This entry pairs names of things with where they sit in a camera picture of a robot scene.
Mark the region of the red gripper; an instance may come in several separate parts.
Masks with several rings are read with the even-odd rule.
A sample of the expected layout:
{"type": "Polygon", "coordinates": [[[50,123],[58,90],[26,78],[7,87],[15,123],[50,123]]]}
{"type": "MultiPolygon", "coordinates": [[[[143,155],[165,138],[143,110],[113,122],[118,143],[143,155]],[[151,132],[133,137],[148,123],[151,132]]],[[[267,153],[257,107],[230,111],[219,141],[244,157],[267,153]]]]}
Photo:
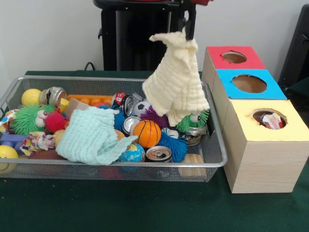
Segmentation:
{"type": "Polygon", "coordinates": [[[186,39],[193,40],[195,32],[195,22],[196,22],[196,4],[198,5],[208,5],[209,2],[213,0],[190,0],[187,5],[188,20],[185,19],[185,0],[181,0],[179,3],[178,11],[178,30],[182,30],[186,24],[186,39]]]}

